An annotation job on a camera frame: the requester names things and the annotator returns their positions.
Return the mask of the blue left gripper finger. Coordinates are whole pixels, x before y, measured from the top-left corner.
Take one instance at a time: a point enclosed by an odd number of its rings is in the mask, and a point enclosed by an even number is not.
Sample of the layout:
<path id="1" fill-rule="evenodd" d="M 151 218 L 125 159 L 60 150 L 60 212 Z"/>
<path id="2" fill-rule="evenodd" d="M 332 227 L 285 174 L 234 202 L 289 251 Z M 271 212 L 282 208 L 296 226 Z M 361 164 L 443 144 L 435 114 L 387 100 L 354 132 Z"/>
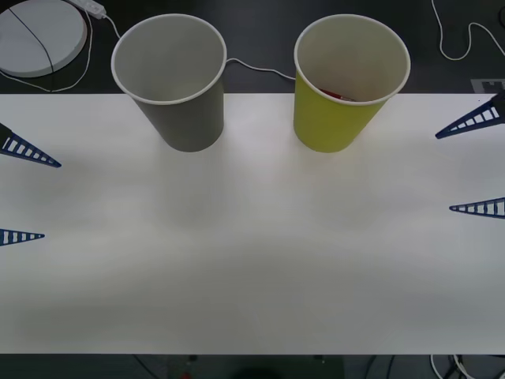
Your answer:
<path id="1" fill-rule="evenodd" d="M 55 168 L 62 166 L 56 159 L 15 134 L 3 124 L 1 124 L 1 154 Z"/>
<path id="2" fill-rule="evenodd" d="M 31 233 L 26 231 L 15 231 L 8 229 L 0 230 L 0 246 L 15 245 L 22 242 L 35 241 L 44 238 L 45 234 Z"/>

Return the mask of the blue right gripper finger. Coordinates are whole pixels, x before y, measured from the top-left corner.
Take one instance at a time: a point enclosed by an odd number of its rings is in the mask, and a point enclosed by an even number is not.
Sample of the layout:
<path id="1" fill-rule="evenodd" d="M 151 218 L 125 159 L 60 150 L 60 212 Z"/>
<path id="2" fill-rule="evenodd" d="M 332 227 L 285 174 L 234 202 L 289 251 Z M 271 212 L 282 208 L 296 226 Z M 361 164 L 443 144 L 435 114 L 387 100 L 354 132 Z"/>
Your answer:
<path id="1" fill-rule="evenodd" d="M 436 134 L 437 139 L 504 124 L 504 93 L 499 92 L 489 101 L 458 118 Z"/>
<path id="2" fill-rule="evenodd" d="M 500 220 L 503 220 L 505 218 L 503 198 L 495 198 L 486 201 L 452 205 L 449 207 L 449 209 L 452 212 L 460 212 L 473 216 L 483 216 Z"/>

